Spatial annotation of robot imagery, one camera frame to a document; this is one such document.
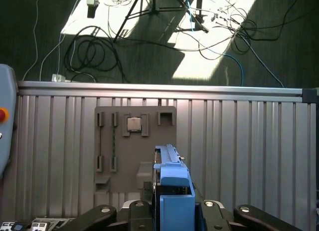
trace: red button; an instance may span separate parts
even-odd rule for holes
[[[5,121],[5,111],[0,109],[0,122]]]

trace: cable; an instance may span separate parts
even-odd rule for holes
[[[28,75],[29,71],[35,66],[35,64],[38,62],[38,44],[36,40],[36,34],[35,34],[35,29],[38,24],[39,20],[39,6],[38,6],[39,0],[36,0],[35,2],[35,7],[36,7],[36,18],[35,18],[35,24],[33,27],[33,37],[34,37],[34,43],[35,43],[35,61],[34,63],[30,66],[30,68],[25,72],[22,81],[24,81],[25,77]]]
[[[81,32],[88,29],[88,28],[94,28],[95,33],[97,33],[98,31],[102,31],[108,38],[96,37],[94,35],[81,35]],[[72,49],[72,46],[74,45],[74,43],[80,39],[83,39],[82,41],[79,42],[79,45],[77,48],[77,58],[80,61],[80,65],[74,66],[71,64],[70,53],[71,53],[71,49]],[[93,64],[93,60],[94,60],[95,55],[97,53],[98,47],[102,49],[103,55],[102,55],[102,58],[98,62],[95,61],[95,64]],[[113,53],[113,56],[115,58],[115,63],[113,65],[111,65],[111,67],[109,67],[109,68],[101,68],[100,67],[102,65],[102,63],[104,63],[104,60],[106,59],[105,47],[107,47]],[[84,49],[84,56],[83,57],[80,56],[81,52],[79,52],[81,48]],[[114,47],[114,44],[113,44],[111,37],[103,29],[101,29],[98,26],[94,26],[94,25],[87,26],[87,27],[81,29],[75,35],[75,37],[71,41],[71,43],[68,46],[67,51],[65,53],[64,65],[65,65],[65,68],[71,72],[80,71],[84,68],[94,68],[98,71],[108,72],[117,66],[119,68],[119,71],[120,71],[121,76],[122,76],[122,82],[129,83],[124,72],[123,72],[121,61],[119,59],[118,53]]]
[[[274,75],[274,73],[271,72],[271,70],[265,65],[265,63],[261,60],[261,58],[258,56],[258,54],[255,52],[255,50],[253,49],[253,47],[248,43],[248,41],[243,38],[243,41],[246,42],[246,44],[249,46],[250,50],[254,53],[255,57],[258,59],[258,61],[263,65],[263,67],[265,67],[265,69],[269,72],[269,74],[271,74],[271,76],[281,85],[282,88],[284,88],[283,83]]]
[[[72,52],[72,56],[71,56],[71,60],[70,60],[70,64],[72,65],[72,60],[73,60],[73,57],[74,57],[74,53],[75,53],[75,46],[76,46],[76,41],[74,41],[74,46],[73,46],[73,52]],[[75,73],[77,73],[76,75],[74,75],[72,78],[71,78],[71,82],[74,78],[76,78],[78,76],[78,74],[82,74],[82,75],[87,75],[89,77],[91,77],[94,81],[94,83],[97,83],[97,78],[95,78],[93,75],[91,75],[90,73],[86,73],[86,72],[80,72],[80,71],[74,71]]]
[[[71,11],[71,15],[74,13],[75,9],[76,9],[76,6],[78,4],[79,0],[76,0],[75,1],[75,4],[72,8],[72,11]],[[68,24],[64,30],[61,32],[60,34],[60,37],[59,37],[59,43],[44,57],[44,59],[42,60],[42,63],[41,63],[41,67],[40,67],[40,74],[39,74],[39,81],[41,81],[41,76],[42,76],[42,69],[43,69],[43,65],[44,65],[44,62],[45,60],[50,56],[50,54],[52,54],[52,52],[58,48],[59,50],[59,57],[58,57],[58,70],[57,70],[57,75],[59,74],[59,70],[60,70],[60,44],[64,41],[65,39],[65,34],[63,34],[63,32],[66,30],[67,27],[69,27],[71,24],[73,24],[76,20],[70,22],[70,24]]]
[[[253,38],[253,37],[249,37],[251,40],[254,40],[254,41],[276,41],[280,38],[282,32],[283,32],[283,29],[284,29],[284,26],[285,26],[285,22],[286,22],[286,17],[288,15],[288,13],[290,12],[290,10],[294,7],[294,5],[297,3],[298,0],[295,0],[294,3],[288,8],[288,10],[286,11],[285,15],[284,15],[284,20],[283,20],[283,23],[280,27],[280,31],[279,31],[279,34],[277,35],[277,37],[275,38]]]
[[[272,26],[265,26],[265,27],[257,27],[256,30],[272,29],[272,28],[280,27],[280,26],[282,26],[282,25],[290,24],[290,23],[292,23],[292,22],[295,22],[296,20],[299,20],[299,19],[301,19],[301,18],[304,18],[305,16],[311,14],[312,12],[314,12],[315,10],[317,10],[318,8],[319,8],[319,5],[315,6],[314,8],[312,8],[310,11],[306,12],[305,14],[300,15],[300,16],[298,16],[298,17],[296,17],[296,18],[294,18],[294,19],[292,19],[292,20],[290,20],[290,21],[287,21],[287,22],[285,22],[285,23],[282,23],[282,24],[279,24],[279,25],[272,25]]]
[[[96,81],[96,79],[94,78],[94,76],[91,75],[90,73],[86,73],[86,72],[78,72],[76,75],[74,75],[74,76],[71,78],[70,82],[72,82],[77,76],[80,76],[80,75],[90,76],[90,77],[92,77],[94,83],[97,83],[97,81]]]

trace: black cable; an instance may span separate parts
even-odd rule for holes
[[[287,22],[284,22],[282,24],[278,24],[278,25],[272,25],[272,26],[264,26],[264,27],[257,27],[256,30],[262,30],[262,29],[272,29],[272,28],[277,28],[277,27],[280,27],[282,25],[286,25],[286,24],[290,24],[290,23],[293,23],[295,22],[296,20],[299,20],[301,18],[304,18],[305,16],[311,14],[312,12],[314,12],[315,10],[317,10],[319,8],[319,5],[316,5],[314,8],[312,8],[310,11],[306,12],[305,14],[303,15],[300,15],[290,21],[287,21]]]
[[[107,36],[107,38],[96,37],[95,35],[80,35],[82,31],[88,28],[95,28],[97,30],[95,31],[96,33],[101,30]],[[75,42],[78,43],[77,58],[80,61],[79,66],[74,66],[71,64],[72,47],[74,46]],[[103,51],[102,55],[100,52],[97,52],[98,48]],[[108,68],[101,68],[100,66],[104,63],[104,61],[105,60],[110,61],[110,58],[111,58],[111,57],[107,57],[105,48],[108,48],[112,52],[115,59],[115,63]],[[101,57],[101,59],[98,61],[96,60],[97,53]],[[103,29],[101,29],[98,26],[90,25],[90,26],[84,27],[74,36],[64,55],[64,65],[68,71],[79,72],[77,75],[84,74],[85,72],[81,72],[81,70],[84,68],[93,68],[98,71],[108,72],[113,70],[117,66],[121,73],[122,82],[129,83],[123,72],[123,67],[119,59],[118,53],[114,47],[112,38]]]
[[[283,20],[283,23],[281,24],[280,26],[280,31],[278,33],[278,35],[275,37],[275,38],[253,38],[250,36],[250,39],[251,40],[254,40],[254,41],[276,41],[280,38],[282,32],[283,32],[283,29],[284,29],[284,26],[285,26],[285,22],[286,22],[286,17],[288,15],[288,13],[290,12],[290,10],[294,7],[294,5],[297,3],[298,0],[295,0],[294,3],[288,8],[288,10],[286,11],[285,15],[284,15],[284,20]]]
[[[93,75],[91,75],[90,73],[86,73],[86,72],[78,72],[76,75],[74,75],[74,76],[71,78],[70,82],[72,82],[77,76],[80,76],[80,75],[90,76],[90,77],[93,79],[94,83],[97,83],[97,79],[96,79]]]

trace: white cable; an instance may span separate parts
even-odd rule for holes
[[[74,40],[73,52],[72,52],[71,60],[70,60],[70,65],[71,65],[71,67],[72,67],[72,60],[73,60],[74,52],[75,52],[75,45],[76,45],[76,40]]]
[[[240,37],[244,40],[244,42],[248,45],[248,47],[250,48],[250,50],[254,53],[255,57],[259,60],[259,62],[265,67],[265,69],[271,74],[271,76],[284,88],[283,83],[274,75],[274,73],[271,72],[271,70],[265,65],[265,63],[261,60],[261,58],[257,55],[257,53],[255,52],[255,50],[252,48],[251,44],[249,44],[249,42],[240,35]]]
[[[72,9],[72,11],[71,11],[71,15],[74,13],[74,10],[75,10],[75,8],[76,8],[76,6],[77,6],[77,4],[78,4],[78,1],[79,1],[79,0],[76,0],[76,1],[75,1],[74,7],[73,7],[73,9]],[[61,44],[61,43],[64,41],[64,39],[65,39],[65,34],[63,34],[63,32],[66,30],[66,28],[67,28],[68,26],[66,26],[66,27],[63,29],[63,31],[61,32],[60,37],[59,37],[59,43],[58,43],[58,44],[48,53],[48,55],[46,55],[46,57],[43,59],[43,61],[42,61],[42,63],[41,63],[41,68],[40,68],[39,81],[41,81],[42,69],[43,69],[43,64],[44,64],[45,60],[49,57],[50,54],[52,54],[52,52],[53,52],[56,48],[58,48],[58,50],[59,50],[59,59],[58,59],[58,71],[57,71],[57,74],[59,73],[59,70],[60,70],[60,44]]]
[[[35,66],[35,64],[38,62],[38,44],[37,44],[37,41],[36,41],[36,35],[35,35],[35,29],[36,29],[36,26],[38,24],[38,20],[39,20],[39,7],[38,7],[38,3],[39,3],[39,0],[36,0],[36,3],[35,3],[35,6],[36,6],[36,19],[35,19],[35,24],[34,24],[34,27],[33,27],[33,37],[34,37],[34,43],[35,43],[35,61],[34,63],[32,64],[32,66],[30,66],[30,68],[25,72],[23,78],[22,78],[22,81],[24,81],[25,77],[28,75],[29,71]]]

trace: tripod leg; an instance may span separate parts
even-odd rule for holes
[[[124,19],[124,22],[122,23],[122,25],[121,25],[121,27],[120,27],[118,33],[116,34],[115,38],[113,39],[113,42],[114,42],[114,43],[116,42],[116,40],[118,39],[119,35],[121,34],[121,32],[122,32],[122,30],[123,30],[123,27],[125,26],[126,22],[128,21],[128,19],[130,19],[130,15],[131,15],[133,9],[135,8],[136,4],[138,3],[138,1],[139,1],[139,0],[135,0],[135,1],[134,1],[134,3],[133,3],[133,5],[132,5],[132,7],[131,7],[129,13],[126,15],[126,17],[125,17],[125,19]]]
[[[200,22],[198,21],[198,19],[190,12],[189,8],[187,7],[187,5],[185,4],[185,2],[184,2],[183,0],[177,0],[177,1],[179,2],[179,4],[182,5],[182,7],[186,8],[187,12],[188,12],[189,15],[191,16],[191,19],[192,19],[193,21],[195,21],[195,23],[196,23],[197,25],[199,25],[199,28],[200,28],[201,30],[203,30],[204,32],[209,32],[209,30],[208,30],[205,26],[203,26],[203,24],[200,23]]]

